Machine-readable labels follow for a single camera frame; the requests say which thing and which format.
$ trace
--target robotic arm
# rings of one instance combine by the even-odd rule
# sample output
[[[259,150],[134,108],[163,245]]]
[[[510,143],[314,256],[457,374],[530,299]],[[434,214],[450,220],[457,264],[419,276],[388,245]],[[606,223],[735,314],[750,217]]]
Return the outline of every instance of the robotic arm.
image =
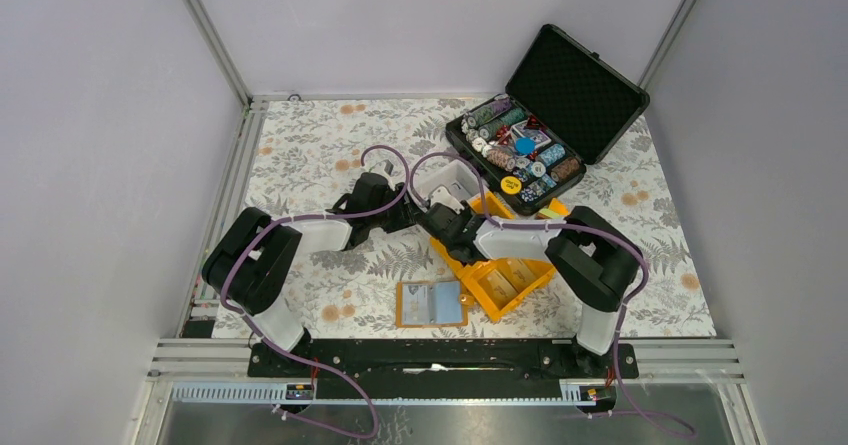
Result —
[[[393,187],[387,175],[363,173],[353,192],[342,196],[328,212],[356,213],[389,203],[401,187]],[[587,207],[576,207],[566,221],[606,231],[631,243]],[[220,293],[236,259],[270,223],[271,217],[259,209],[242,212],[204,264],[203,279]],[[444,187],[431,194],[426,212],[405,196],[389,210],[367,218],[345,220],[329,215],[327,219],[276,227],[238,270],[229,296],[252,316],[268,338],[290,351],[308,333],[281,293],[292,261],[316,251],[354,248],[368,239],[373,228],[391,233],[415,224],[445,245],[452,258],[466,264],[505,257],[551,262],[583,302],[577,342],[598,355],[609,350],[624,292],[639,269],[630,253],[588,233],[503,229],[475,213],[467,203],[456,200]]]
[[[575,207],[565,221],[605,231],[636,248],[588,207]],[[466,264],[507,257],[551,262],[583,302],[577,343],[597,355],[609,350],[624,292],[639,270],[628,251],[597,235],[573,230],[504,229],[467,204],[445,198],[439,190],[431,195],[430,209],[419,223],[445,246],[451,258]]]

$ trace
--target white container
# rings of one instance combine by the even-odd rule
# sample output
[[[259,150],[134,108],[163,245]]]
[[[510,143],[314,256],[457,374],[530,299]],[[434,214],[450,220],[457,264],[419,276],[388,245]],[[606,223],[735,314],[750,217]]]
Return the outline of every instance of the white container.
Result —
[[[477,177],[458,160],[448,163],[424,178],[415,180],[415,189],[425,199],[440,185],[447,187],[448,192],[459,201],[471,201],[480,195]],[[483,181],[483,188],[487,188],[485,181]]]

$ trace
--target white poker chip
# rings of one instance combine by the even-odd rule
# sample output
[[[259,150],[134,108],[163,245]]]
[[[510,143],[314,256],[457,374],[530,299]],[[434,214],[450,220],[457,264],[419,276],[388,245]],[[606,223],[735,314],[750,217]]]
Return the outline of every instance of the white poker chip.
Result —
[[[486,145],[486,141],[480,137],[475,138],[471,142],[471,148],[474,149],[475,152],[480,153],[483,151],[483,147]]]
[[[545,164],[540,162],[533,162],[533,165],[530,165],[530,173],[537,177],[541,177],[545,174]]]

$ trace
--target open case lid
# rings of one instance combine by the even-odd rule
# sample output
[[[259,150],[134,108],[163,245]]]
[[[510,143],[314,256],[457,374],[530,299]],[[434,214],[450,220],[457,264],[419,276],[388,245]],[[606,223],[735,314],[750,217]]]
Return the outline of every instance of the open case lid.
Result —
[[[599,162],[648,107],[648,94],[554,25],[545,25],[506,85],[584,162]]]

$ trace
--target floral tablecloth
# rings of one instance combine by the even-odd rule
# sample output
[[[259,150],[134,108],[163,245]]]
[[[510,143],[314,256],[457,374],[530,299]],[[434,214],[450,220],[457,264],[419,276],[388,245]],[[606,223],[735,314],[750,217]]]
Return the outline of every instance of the floral tablecloth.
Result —
[[[275,217],[323,210],[352,189],[362,172],[362,150],[373,144],[391,145],[412,164],[429,152],[448,149],[445,123],[481,102],[271,102],[245,205]],[[382,151],[372,154],[369,166],[391,156]],[[444,163],[429,161],[420,176]],[[395,167],[395,172],[400,177],[402,168]],[[650,282],[631,302],[623,335],[715,335],[644,118],[560,200],[569,207],[587,205],[596,210],[638,244],[651,264]],[[294,263],[284,293],[289,308],[317,338],[568,337],[577,330],[580,302],[558,275],[498,323],[477,306],[465,327],[396,328],[398,281],[451,276],[420,227],[390,236],[375,230],[355,250],[319,252]],[[213,337],[246,338],[249,333],[236,315],[219,308]]]

